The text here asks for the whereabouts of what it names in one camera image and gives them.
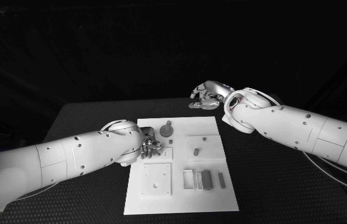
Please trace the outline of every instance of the black background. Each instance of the black background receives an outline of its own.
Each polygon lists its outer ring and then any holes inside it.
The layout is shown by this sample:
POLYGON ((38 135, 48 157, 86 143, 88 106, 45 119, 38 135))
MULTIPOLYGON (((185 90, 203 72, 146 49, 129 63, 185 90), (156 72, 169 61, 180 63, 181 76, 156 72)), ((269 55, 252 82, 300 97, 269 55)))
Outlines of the black background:
POLYGON ((65 103, 188 98, 206 80, 344 120, 344 7, 346 0, 2 0, 2 148, 42 142, 65 103))

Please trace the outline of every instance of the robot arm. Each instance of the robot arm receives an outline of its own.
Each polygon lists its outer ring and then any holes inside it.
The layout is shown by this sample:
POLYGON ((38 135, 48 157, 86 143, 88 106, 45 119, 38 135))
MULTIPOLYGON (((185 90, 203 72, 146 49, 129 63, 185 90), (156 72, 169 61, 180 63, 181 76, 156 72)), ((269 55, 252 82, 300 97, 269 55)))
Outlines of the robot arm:
POLYGON ((61 140, 0 152, 0 210, 22 195, 109 166, 136 162, 149 140, 130 121, 109 131, 93 131, 61 140))
POLYGON ((214 109, 223 102, 223 121, 239 131, 250 134, 258 130, 278 143, 347 166, 346 122, 285 105, 272 106, 253 89, 234 91, 216 81, 200 85, 191 98, 197 93, 201 99, 191 108, 214 109))

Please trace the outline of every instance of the black table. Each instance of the black table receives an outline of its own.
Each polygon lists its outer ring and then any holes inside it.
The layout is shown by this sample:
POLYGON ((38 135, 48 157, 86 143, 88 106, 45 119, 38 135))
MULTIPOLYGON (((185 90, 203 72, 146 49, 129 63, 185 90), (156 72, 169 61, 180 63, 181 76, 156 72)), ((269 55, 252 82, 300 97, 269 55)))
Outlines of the black table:
POLYGON ((221 120, 223 107, 190 109, 191 102, 178 98, 67 104, 45 142, 100 130, 119 119, 216 116, 240 211, 123 215, 130 166, 116 163, 12 202, 0 223, 347 223, 347 194, 304 153, 256 131, 239 132, 221 120))

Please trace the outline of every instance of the small part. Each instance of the small part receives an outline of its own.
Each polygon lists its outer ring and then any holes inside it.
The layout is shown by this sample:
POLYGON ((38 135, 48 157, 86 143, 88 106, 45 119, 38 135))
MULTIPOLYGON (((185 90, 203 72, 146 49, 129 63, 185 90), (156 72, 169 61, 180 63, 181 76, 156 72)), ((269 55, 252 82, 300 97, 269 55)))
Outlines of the small part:
POLYGON ((221 173, 219 173, 219 181, 220 181, 220 185, 221 185, 221 188, 224 189, 226 188, 226 183, 224 183, 224 178, 223 178, 223 174, 221 173))
POLYGON ((182 183, 184 183, 184 184, 182 184, 182 185, 184 185, 182 187, 184 187, 184 188, 182 188, 182 189, 184 189, 184 190, 194 190, 194 178, 193 178, 193 176, 194 176, 194 175, 193 175, 193 174, 194 174, 193 172, 194 172, 194 171, 193 171, 193 170, 184 170, 182 172, 184 172, 184 173, 182 173, 182 174, 184 174, 184 175, 182 175, 182 176, 184 176, 184 178, 182 178, 182 183))
POLYGON ((201 173, 197 173, 197 190, 204 190, 201 173))
POLYGON ((194 156, 197 156, 198 154, 200 154, 200 152, 198 152, 198 148, 195 148, 195 150, 194 150, 194 156))
POLYGON ((172 123, 168 120, 167 125, 164 125, 161 127, 159 133, 161 133, 162 137, 169 137, 172 135, 172 133, 174 133, 174 128, 172 128, 171 124, 172 123))
POLYGON ((201 176, 203 176, 203 187, 204 190, 213 190, 213 178, 211 178, 211 172, 208 170, 204 170, 201 172, 201 176))

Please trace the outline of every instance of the dark tabletop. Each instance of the dark tabletop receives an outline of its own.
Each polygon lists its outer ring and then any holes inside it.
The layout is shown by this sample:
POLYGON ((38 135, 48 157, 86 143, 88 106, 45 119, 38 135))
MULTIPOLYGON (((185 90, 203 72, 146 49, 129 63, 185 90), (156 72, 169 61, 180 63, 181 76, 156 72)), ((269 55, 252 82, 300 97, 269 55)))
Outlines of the dark tabletop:
POLYGON ((216 116, 240 211, 123 215, 130 166, 116 163, 12 202, 0 223, 347 223, 347 194, 304 153, 256 131, 239 132, 221 120, 223 107, 190 109, 191 102, 177 98, 67 104, 45 142, 100 130, 119 119, 216 116))

